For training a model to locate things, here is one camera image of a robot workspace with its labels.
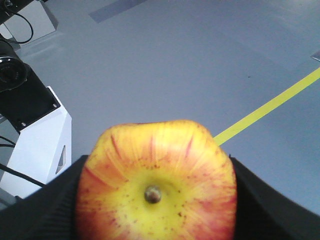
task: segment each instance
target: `gray floor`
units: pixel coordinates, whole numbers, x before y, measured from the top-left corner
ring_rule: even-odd
[[[113,2],[142,3],[110,17]],[[119,123],[192,119],[217,135],[319,67],[316,0],[46,4],[57,31],[17,53],[72,116],[74,161]],[[320,215],[319,89],[318,80],[222,148]]]

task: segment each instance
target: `yellow floor line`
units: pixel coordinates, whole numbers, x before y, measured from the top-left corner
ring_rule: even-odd
[[[240,133],[242,130],[246,129],[251,124],[255,123],[256,121],[270,113],[272,110],[276,109],[281,104],[285,103],[290,98],[297,95],[299,92],[301,92],[306,87],[310,86],[318,79],[320,79],[320,68],[316,69],[308,76],[304,77],[296,84],[289,87],[287,90],[280,93],[278,96],[271,99],[270,101],[268,101],[267,103],[265,103],[249,115],[245,116],[244,118],[227,128],[223,132],[219,133],[217,136],[214,137],[215,142],[218,145],[225,143],[226,141]]]

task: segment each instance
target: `camera lens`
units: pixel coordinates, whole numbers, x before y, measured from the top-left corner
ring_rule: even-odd
[[[27,78],[27,70],[19,59],[0,57],[0,92],[20,86]]]

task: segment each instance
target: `black cable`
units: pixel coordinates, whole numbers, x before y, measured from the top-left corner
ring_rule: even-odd
[[[25,174],[23,174],[23,173],[21,173],[21,172],[18,172],[18,171],[16,171],[16,170],[13,170],[12,168],[7,167],[7,166],[5,166],[5,165],[3,165],[3,164],[1,164],[1,163],[0,163],[0,170],[3,170],[3,171],[5,171],[5,172],[7,172],[7,173],[9,173],[9,174],[12,174],[12,175],[15,175],[15,176],[17,176],[17,177],[19,177],[19,178],[22,178],[22,179],[24,179],[24,180],[27,180],[27,181],[29,181],[30,183],[36,184],[36,185],[38,185],[38,186],[40,186],[40,187],[44,187],[44,186],[45,186],[44,183],[39,182],[39,181],[33,179],[32,177],[29,177],[28,175],[25,175]]]
[[[0,136],[0,139],[3,139],[3,140],[5,140],[5,141],[7,141],[8,143],[11,143],[12,145],[16,145],[16,143],[15,142],[13,142],[13,141],[11,141],[10,139],[8,139],[8,138],[6,138],[6,137],[4,137],[4,136]]]
[[[0,147],[15,148],[15,145],[11,145],[11,144],[0,144]]]
[[[12,5],[13,5],[12,2],[10,2],[10,1],[8,2],[8,0],[4,0],[4,2],[2,4],[2,6],[4,7],[4,10],[6,11],[6,13],[8,15],[12,14],[12,15],[19,16],[20,18],[23,18],[28,23],[28,25],[30,26],[30,29],[31,29],[31,37],[26,41],[14,41],[14,40],[6,39],[6,38],[3,38],[1,40],[6,41],[8,43],[12,43],[12,44],[26,44],[26,43],[30,42],[30,40],[33,38],[34,28],[32,27],[31,23],[24,16],[22,16],[21,14],[19,14],[17,12],[14,12],[8,8],[8,6],[12,6]]]

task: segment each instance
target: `red and yellow apple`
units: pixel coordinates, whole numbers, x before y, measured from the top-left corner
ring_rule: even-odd
[[[80,240],[231,240],[236,177],[191,120],[120,124],[98,139],[75,207]]]

